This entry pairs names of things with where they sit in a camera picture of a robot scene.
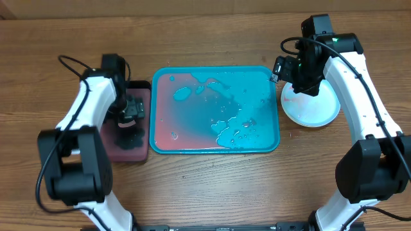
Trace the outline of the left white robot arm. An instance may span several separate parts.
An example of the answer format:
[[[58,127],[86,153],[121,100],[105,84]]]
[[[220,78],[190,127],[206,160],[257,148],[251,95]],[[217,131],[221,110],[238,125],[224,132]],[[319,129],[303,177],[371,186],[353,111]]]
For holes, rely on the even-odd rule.
[[[67,205],[67,212],[82,211],[98,230],[140,230],[136,218],[120,204],[112,191],[113,174],[100,130],[119,91],[151,89],[148,81],[125,82],[116,74],[88,69],[79,77],[80,89],[66,116],[53,130],[37,138],[41,169],[35,186],[37,205],[41,184],[49,197]]]

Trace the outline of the light blue plate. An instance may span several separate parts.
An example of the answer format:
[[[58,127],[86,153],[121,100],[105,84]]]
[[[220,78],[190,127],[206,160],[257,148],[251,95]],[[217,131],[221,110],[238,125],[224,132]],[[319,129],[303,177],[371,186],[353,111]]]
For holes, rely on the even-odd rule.
[[[305,127],[326,126],[337,117],[340,111],[340,102],[327,80],[320,83],[318,96],[296,94],[292,84],[286,83],[280,100],[285,114],[293,122]]]

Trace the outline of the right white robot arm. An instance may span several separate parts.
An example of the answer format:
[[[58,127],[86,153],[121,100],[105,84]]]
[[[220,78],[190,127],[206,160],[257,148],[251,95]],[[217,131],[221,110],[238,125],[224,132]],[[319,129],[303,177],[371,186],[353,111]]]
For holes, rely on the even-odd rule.
[[[410,136],[387,112],[353,33],[294,37],[296,51],[275,61],[271,80],[292,84],[296,93],[317,96],[331,85],[349,125],[352,147],[337,164],[337,190],[311,213],[315,230],[349,230],[367,210],[402,193],[410,183]]]

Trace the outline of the pink sponge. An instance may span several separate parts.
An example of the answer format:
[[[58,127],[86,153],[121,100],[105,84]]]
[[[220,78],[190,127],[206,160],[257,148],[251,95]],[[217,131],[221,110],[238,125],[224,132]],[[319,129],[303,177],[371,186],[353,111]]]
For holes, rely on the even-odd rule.
[[[118,123],[118,126],[119,126],[120,128],[130,128],[130,127],[133,127],[133,126],[135,126],[135,125],[136,125],[136,122],[135,122],[134,120],[129,121],[129,122],[127,122],[127,123]]]

